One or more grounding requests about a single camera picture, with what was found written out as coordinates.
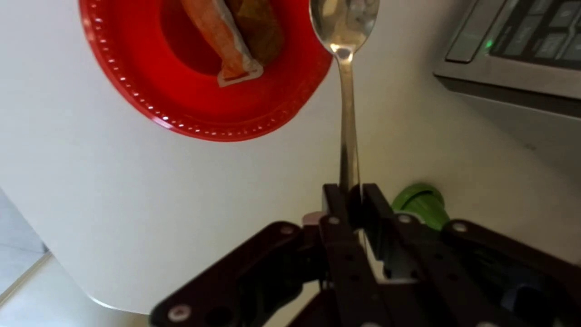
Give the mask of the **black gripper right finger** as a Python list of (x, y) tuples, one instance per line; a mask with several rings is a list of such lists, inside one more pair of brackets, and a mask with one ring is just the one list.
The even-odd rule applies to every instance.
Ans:
[(468, 219), (439, 230), (362, 187), (364, 232), (390, 279), (431, 294), (444, 327), (581, 327), (581, 268)]

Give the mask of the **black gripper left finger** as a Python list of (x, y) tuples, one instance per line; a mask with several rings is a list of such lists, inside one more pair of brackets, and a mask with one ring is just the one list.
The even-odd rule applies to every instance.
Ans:
[(150, 327), (263, 327), (310, 281), (319, 292), (292, 327), (386, 327), (379, 283), (355, 239), (364, 232), (381, 247), (381, 216), (388, 203), (366, 183), (344, 194), (323, 187), (324, 210), (301, 225), (273, 221), (190, 281), (148, 314)]

